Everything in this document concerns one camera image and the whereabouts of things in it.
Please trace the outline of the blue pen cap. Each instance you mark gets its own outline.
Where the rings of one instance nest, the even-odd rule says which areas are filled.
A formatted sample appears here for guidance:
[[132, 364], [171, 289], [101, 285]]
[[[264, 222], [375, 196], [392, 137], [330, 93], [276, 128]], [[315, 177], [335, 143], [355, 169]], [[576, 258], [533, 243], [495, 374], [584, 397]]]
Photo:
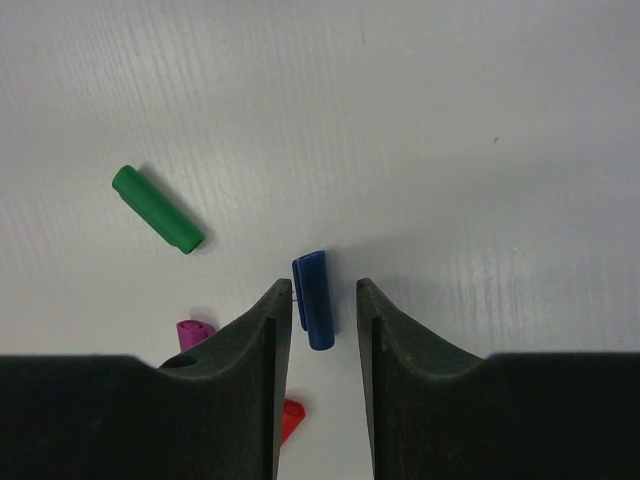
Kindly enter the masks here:
[[333, 312], [324, 250], [303, 255], [292, 262], [295, 294], [302, 329], [313, 350], [335, 344]]

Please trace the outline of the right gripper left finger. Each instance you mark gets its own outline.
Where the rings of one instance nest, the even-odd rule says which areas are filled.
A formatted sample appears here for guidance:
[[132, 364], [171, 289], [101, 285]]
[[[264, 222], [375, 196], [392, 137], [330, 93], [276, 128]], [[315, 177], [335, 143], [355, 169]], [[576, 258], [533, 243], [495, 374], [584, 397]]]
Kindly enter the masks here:
[[5, 356], [5, 479], [273, 479], [292, 285], [159, 367], [132, 356]]

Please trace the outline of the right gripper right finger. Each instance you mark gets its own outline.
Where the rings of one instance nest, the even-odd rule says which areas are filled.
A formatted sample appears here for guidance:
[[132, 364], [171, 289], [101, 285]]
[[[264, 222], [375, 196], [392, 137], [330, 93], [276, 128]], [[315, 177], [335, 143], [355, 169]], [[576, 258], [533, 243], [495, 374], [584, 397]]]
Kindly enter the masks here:
[[378, 479], [635, 479], [635, 353], [480, 358], [356, 286], [373, 473]]

